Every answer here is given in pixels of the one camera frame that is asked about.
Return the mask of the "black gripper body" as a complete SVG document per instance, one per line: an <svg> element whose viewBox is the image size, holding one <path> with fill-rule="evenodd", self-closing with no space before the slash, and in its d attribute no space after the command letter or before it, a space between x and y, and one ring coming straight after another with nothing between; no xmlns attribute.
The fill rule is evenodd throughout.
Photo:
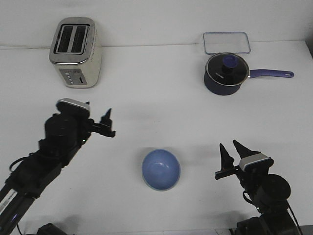
<svg viewBox="0 0 313 235"><path fill-rule="evenodd" d="M253 188L253 171L243 171L239 166L235 166L229 169L221 169L220 171L215 172L214 178L219 180L231 175L236 175L239 179L239 182L243 188Z"/></svg>
<svg viewBox="0 0 313 235"><path fill-rule="evenodd" d="M115 137L116 131L112 130L111 119L101 119L99 123L95 123L94 120L90 118L88 124L90 132L96 132L106 137Z"/></svg>

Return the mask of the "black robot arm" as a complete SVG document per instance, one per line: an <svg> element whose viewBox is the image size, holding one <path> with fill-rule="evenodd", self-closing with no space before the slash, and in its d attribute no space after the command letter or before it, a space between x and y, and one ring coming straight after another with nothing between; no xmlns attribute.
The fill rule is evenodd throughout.
<svg viewBox="0 0 313 235"><path fill-rule="evenodd" d="M221 170L215 172L215 179L236 175L244 191L244 200L260 213L237 223L230 229L232 235L301 235L303 232L288 203L291 195L289 183L277 174L270 174L274 164L271 157L260 151L252 151L234 140L240 156L238 165L225 147L220 145Z"/></svg>
<svg viewBox="0 0 313 235"><path fill-rule="evenodd" d="M89 103L70 98L57 101L59 111L44 125L45 138L39 141L39 149L22 157L10 170L0 190L0 233L9 235L33 202L61 173L93 132L113 138L111 109L96 123L90 116Z"/></svg>

